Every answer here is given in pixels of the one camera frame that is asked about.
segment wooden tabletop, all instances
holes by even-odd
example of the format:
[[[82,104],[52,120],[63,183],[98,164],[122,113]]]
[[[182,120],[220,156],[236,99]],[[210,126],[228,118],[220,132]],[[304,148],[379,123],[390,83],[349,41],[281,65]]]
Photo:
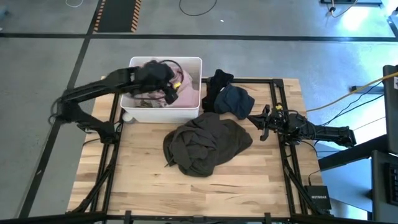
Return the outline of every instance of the wooden tabletop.
[[[299,81],[284,79],[284,84],[289,109],[305,115]],[[251,114],[260,114],[265,104],[272,104],[268,84],[234,85],[246,89],[255,98]],[[201,89],[204,97],[205,84]],[[97,98],[93,116],[108,120],[112,100],[113,95]],[[124,215],[126,210],[131,210],[135,215],[262,217],[270,212],[272,217],[289,217],[277,135],[270,132],[262,142],[261,131],[247,119],[240,121],[231,114],[223,114],[221,119],[235,120],[251,135],[253,144],[229,162],[217,166],[214,174],[205,178],[183,175],[177,166],[165,167],[163,139],[181,124],[125,124],[108,213]],[[86,141],[95,138],[98,135],[88,134]],[[68,210],[77,207],[94,186],[102,148],[99,141],[84,146]],[[307,144],[297,146],[297,156],[305,185],[308,175],[319,170],[318,160]],[[313,174],[311,181],[322,184],[320,173]],[[300,212],[293,184],[292,188],[296,211]],[[103,192],[104,188],[98,210],[102,207]]]

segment gray floor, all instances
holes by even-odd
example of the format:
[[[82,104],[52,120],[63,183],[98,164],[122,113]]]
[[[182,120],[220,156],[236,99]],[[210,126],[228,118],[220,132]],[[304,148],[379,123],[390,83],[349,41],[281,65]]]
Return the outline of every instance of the gray floor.
[[[9,17],[0,21],[0,27],[4,32],[84,34],[96,1],[84,0],[76,9],[64,3],[0,0],[0,5],[7,4],[11,11]],[[207,4],[211,1],[199,4],[187,0],[183,7],[195,13]],[[208,15],[193,18],[178,11],[178,1],[147,0],[142,3],[137,33],[393,37],[384,11],[377,7],[354,7],[339,19],[330,18],[327,26],[326,11],[325,5],[313,0],[250,4],[219,0]],[[82,42],[81,39],[0,39],[0,72],[4,74],[0,83],[3,133],[0,169],[4,171],[0,174],[0,219],[14,217],[19,211],[50,129],[47,124],[50,105],[66,87]],[[91,40],[76,85],[125,67],[134,56],[195,56],[203,59],[206,76],[222,68],[237,77],[299,78],[306,107],[310,109],[347,93],[351,85],[379,78],[383,65],[398,64],[396,52],[398,43]],[[315,124],[323,123],[356,97],[310,113],[309,118]],[[364,96],[355,105],[371,98],[374,96]],[[382,99],[377,100],[331,124],[360,127],[384,116],[383,103]],[[85,103],[84,108],[90,111],[92,105],[93,102]],[[382,125],[377,128],[383,132]],[[363,136],[362,130],[356,133]],[[31,216],[65,211],[84,136],[75,125],[61,128]]]

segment white plastic bin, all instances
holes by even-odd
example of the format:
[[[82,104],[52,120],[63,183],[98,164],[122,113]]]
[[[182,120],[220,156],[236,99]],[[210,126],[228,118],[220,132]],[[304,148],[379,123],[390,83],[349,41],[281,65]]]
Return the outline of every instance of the white plastic bin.
[[[194,108],[136,108],[135,100],[128,95],[123,95],[120,102],[121,108],[131,114],[138,122],[142,123],[186,123],[197,118],[200,106],[201,67],[202,61],[198,57],[133,57],[130,60],[130,67],[142,66],[151,60],[174,60],[182,69],[192,77],[192,84],[195,90],[199,91],[198,104]]]

